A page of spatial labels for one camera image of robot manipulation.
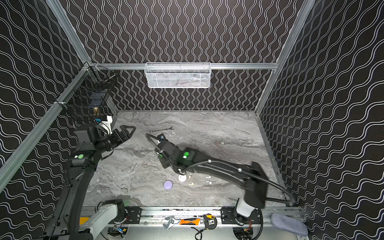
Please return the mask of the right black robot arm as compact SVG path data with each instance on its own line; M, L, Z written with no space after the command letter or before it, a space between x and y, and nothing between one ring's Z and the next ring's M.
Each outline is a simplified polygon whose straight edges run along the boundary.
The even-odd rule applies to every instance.
M236 203L233 223L242 225L248 221L255 210L261 210L265 203L276 202L292 205L294 196L283 186L268 179L261 165L252 162L241 165L219 160L192 148L180 149L161 134L145 134L146 139L155 147L155 152L163 168L170 167L183 176L206 174L232 183L242 189L244 194Z

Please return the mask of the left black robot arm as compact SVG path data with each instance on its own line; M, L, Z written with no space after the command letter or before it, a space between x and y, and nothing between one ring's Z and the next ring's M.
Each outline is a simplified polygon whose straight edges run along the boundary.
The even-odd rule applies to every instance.
M98 124L86 124L75 130L77 150L68 158L65 184L53 218L43 231L42 240L95 240L109 222L124 220L123 203L107 204L85 224L80 224L83 203L90 181L105 152L129 140L136 127L121 125L108 132Z

